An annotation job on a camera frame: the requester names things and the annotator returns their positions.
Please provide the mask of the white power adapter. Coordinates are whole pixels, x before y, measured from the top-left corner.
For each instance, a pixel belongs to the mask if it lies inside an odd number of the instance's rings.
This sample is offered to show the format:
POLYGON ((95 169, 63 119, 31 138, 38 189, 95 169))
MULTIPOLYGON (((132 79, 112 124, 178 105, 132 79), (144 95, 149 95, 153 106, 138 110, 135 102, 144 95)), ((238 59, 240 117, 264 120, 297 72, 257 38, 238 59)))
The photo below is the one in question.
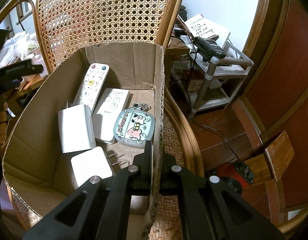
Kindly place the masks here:
POLYGON ((76 105, 58 111, 58 125, 63 154, 95 148, 92 115, 87 105, 76 105))
POLYGON ((80 187, 93 176, 101 179, 113 176, 114 171, 108 159, 116 155, 107 155, 102 147, 97 146, 72 157, 71 166, 77 186, 80 187))

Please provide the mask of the green cartoon earbuds case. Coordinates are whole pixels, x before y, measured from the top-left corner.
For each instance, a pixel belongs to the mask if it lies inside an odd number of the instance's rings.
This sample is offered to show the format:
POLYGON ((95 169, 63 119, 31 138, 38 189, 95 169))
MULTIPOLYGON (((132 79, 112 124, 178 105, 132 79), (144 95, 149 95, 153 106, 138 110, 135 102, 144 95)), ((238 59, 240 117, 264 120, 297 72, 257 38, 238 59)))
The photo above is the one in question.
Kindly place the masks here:
POLYGON ((155 130, 152 114, 136 109, 123 110, 115 122, 113 135, 117 142, 133 148, 145 148, 151 141, 155 130))

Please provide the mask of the rattan wicker chair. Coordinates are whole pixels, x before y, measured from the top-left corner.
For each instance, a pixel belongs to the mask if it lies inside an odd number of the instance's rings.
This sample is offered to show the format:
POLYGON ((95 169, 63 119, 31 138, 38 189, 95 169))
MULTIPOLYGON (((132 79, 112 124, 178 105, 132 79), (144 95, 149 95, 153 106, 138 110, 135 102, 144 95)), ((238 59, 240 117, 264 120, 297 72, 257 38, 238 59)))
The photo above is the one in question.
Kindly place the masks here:
POLYGON ((41 50, 51 74, 20 114, 7 141, 3 176, 18 219, 35 224, 73 192, 61 157, 57 112, 73 100, 86 68, 100 60, 109 81, 153 103, 154 160, 163 152, 163 49, 178 0, 37 0, 41 50))

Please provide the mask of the wooden side table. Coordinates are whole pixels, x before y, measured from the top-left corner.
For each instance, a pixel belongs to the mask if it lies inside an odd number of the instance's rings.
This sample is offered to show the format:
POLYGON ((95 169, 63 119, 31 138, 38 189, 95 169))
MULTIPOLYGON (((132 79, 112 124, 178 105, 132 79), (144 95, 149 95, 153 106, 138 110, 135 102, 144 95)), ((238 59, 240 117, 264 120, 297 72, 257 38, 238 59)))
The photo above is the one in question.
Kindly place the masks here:
POLYGON ((40 75, 37 75, 31 81, 24 83, 20 89, 14 90, 14 92, 12 92, 12 94, 10 94, 9 98, 7 99, 7 103, 10 104, 13 101, 17 100, 18 98, 26 95, 27 93, 32 92, 35 89, 38 89, 46 79, 47 76, 41 77, 40 75))

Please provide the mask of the grey metal shelf rack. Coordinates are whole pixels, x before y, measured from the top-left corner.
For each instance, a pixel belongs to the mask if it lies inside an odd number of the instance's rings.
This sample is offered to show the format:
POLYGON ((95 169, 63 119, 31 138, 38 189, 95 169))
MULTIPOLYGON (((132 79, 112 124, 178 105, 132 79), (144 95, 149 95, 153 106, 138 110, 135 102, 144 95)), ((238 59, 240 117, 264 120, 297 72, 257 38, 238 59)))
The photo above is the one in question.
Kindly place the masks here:
POLYGON ((185 60, 176 60, 173 66, 182 66, 182 73, 172 71, 189 104, 189 116, 216 107, 228 107, 236 96, 243 81, 248 76, 253 61, 230 42, 222 48, 227 56, 224 59, 212 57, 203 62, 194 45, 194 38, 186 44, 189 53, 185 60))

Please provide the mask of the black corded telephone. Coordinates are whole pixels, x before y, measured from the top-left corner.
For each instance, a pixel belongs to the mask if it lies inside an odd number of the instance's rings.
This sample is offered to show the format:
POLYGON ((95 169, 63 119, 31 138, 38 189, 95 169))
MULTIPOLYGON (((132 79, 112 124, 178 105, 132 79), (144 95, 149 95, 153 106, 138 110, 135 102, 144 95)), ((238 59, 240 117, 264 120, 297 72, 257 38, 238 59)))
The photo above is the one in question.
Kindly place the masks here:
POLYGON ((194 45, 197 47, 197 51, 201 55, 203 62, 210 62, 212 57, 224 59, 227 56, 226 52, 215 40, 197 36, 194 38, 194 45))

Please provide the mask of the brown cardboard box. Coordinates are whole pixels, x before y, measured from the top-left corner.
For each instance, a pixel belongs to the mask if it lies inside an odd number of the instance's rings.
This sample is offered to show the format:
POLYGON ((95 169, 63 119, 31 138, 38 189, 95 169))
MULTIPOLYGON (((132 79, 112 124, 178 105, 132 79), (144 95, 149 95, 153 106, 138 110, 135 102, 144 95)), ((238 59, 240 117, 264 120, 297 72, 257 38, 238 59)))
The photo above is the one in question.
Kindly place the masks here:
POLYGON ((92 111, 76 98, 96 88, 121 88, 130 102, 151 106, 152 191, 131 205, 128 239, 149 239, 157 213, 163 146, 164 50, 145 42, 103 43, 82 48, 43 83, 21 113, 7 142, 3 176, 21 225, 29 230, 77 187, 71 158, 95 148, 92 111))

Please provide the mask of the red black appliance on floor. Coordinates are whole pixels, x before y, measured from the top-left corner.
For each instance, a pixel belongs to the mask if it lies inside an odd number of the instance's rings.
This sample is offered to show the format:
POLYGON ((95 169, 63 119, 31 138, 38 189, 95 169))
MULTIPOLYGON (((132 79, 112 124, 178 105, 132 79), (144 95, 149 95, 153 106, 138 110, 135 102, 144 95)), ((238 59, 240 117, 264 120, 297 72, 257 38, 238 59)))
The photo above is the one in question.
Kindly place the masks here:
POLYGON ((205 177, 218 176, 239 195, 253 185, 255 176, 250 167, 242 160, 224 163, 204 173, 205 177))

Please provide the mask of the handwritten white notepad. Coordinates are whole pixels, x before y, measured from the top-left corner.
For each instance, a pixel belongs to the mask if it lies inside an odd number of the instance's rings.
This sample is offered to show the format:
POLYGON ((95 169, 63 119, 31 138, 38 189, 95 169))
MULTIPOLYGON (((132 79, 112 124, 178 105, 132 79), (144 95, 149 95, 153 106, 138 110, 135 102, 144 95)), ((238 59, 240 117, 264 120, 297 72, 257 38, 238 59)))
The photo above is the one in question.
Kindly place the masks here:
POLYGON ((230 30, 216 22, 208 20, 201 13, 189 18, 185 21, 185 25, 194 37, 210 38, 213 35, 218 35, 217 42, 223 44, 230 36, 230 30))

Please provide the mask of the white remote control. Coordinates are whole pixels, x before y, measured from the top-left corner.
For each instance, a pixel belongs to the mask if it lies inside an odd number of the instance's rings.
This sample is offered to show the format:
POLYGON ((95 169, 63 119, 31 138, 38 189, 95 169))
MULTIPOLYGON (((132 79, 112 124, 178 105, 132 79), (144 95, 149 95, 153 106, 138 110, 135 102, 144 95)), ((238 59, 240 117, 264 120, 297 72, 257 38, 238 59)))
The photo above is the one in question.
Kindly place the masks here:
POLYGON ((87 105, 93 112, 109 70, 107 64, 92 63, 79 86, 72 106, 87 105))

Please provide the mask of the white small remote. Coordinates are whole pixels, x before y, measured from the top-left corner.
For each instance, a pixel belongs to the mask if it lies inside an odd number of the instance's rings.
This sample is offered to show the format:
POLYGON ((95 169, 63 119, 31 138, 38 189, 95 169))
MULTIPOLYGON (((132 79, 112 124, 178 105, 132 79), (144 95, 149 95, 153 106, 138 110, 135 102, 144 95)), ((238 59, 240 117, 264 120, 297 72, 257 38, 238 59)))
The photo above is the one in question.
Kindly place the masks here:
POLYGON ((113 133, 118 115, 125 109, 129 100, 128 89, 106 88, 92 115, 94 137, 96 141, 113 144, 113 133))

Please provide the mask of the bunch of keys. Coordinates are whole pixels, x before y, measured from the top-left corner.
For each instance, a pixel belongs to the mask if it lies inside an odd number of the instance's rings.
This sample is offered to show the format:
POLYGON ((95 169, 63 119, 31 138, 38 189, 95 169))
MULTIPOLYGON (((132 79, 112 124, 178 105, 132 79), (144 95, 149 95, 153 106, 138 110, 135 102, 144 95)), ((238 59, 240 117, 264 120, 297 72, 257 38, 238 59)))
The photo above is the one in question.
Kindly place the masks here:
POLYGON ((147 103, 135 102, 129 107, 129 109, 148 112, 149 110, 151 110, 151 106, 147 103))

